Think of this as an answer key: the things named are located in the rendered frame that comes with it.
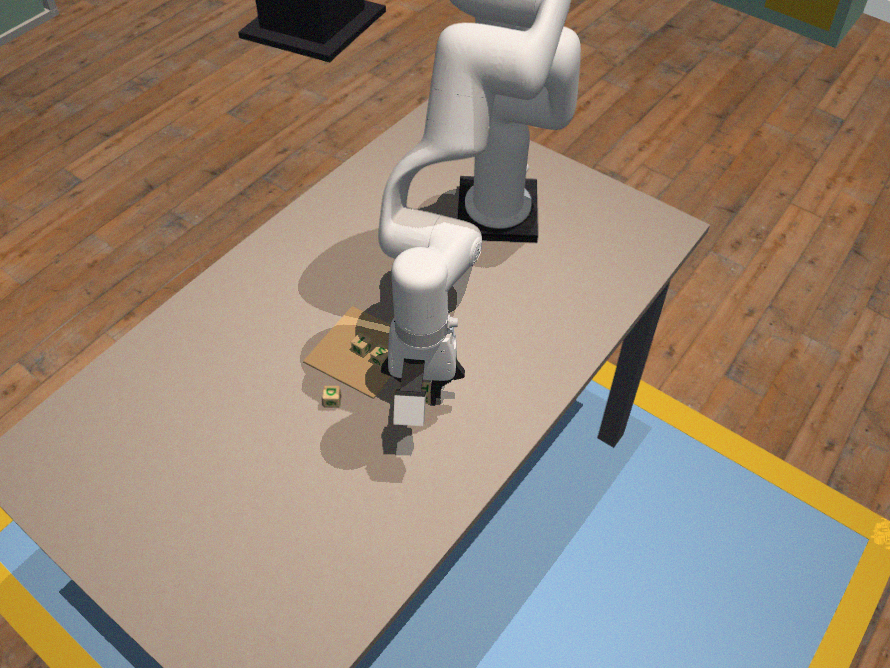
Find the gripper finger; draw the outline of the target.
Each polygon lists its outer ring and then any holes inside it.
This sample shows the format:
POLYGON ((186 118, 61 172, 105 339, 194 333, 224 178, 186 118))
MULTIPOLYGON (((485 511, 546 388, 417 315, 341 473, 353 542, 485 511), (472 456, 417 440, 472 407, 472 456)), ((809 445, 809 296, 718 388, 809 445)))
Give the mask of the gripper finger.
POLYGON ((462 379, 464 377, 465 377, 465 369, 462 367, 462 365, 456 359, 456 371, 455 371, 455 376, 453 379, 447 380, 447 381, 432 380, 432 383, 431 383, 431 404, 435 405, 436 398, 440 398, 442 386, 450 383, 452 380, 458 380, 458 379, 462 379))
MULTIPOLYGON (((388 370, 388 357, 386 358, 386 360, 383 362, 383 364, 382 364, 382 366, 381 366, 381 373, 386 374, 386 375, 389 375, 389 376, 392 376, 392 375, 389 373, 389 370, 388 370)), ((393 376, 393 377, 394 377, 394 376, 393 376)), ((397 377, 394 377, 394 378, 395 378, 396 380, 398 380, 399 382, 401 382, 401 378, 397 378, 397 377)))

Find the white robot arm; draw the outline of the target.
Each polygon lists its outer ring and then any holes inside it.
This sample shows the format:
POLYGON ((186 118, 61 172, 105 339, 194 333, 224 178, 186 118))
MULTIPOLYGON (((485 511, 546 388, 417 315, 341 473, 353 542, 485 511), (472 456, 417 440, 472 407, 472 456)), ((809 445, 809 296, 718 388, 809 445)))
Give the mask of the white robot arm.
POLYGON ((438 38, 424 135, 390 174, 379 221, 380 248, 395 259, 395 331, 414 347, 434 345, 458 327, 448 315, 448 291, 482 248, 475 225, 407 207, 414 176, 476 156, 467 213, 487 227, 515 226, 532 206, 527 125, 565 128, 578 96, 580 40, 564 27, 571 0, 450 1, 475 23, 448 26, 438 38))

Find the tan flat mat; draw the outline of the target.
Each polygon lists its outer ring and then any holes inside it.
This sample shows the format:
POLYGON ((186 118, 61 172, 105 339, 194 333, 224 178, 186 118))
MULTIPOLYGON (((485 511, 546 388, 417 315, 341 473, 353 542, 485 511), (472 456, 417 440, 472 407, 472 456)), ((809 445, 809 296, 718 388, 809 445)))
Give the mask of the tan flat mat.
POLYGON ((352 306, 303 362, 375 398, 392 376, 371 363, 370 353, 378 344, 388 348, 390 325, 352 306), (359 333, 372 339, 373 349, 365 357, 351 349, 359 333))

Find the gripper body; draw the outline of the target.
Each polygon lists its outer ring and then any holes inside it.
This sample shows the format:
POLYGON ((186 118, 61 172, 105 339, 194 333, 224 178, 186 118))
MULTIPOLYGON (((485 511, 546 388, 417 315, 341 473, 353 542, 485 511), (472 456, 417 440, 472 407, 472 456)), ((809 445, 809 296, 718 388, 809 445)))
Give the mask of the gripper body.
POLYGON ((404 358, 425 360, 423 380, 451 380, 455 376, 457 359, 454 327, 447 329, 447 335, 438 343, 428 347, 414 347, 400 340, 393 319, 388 342, 388 370, 392 376, 402 377, 404 358))

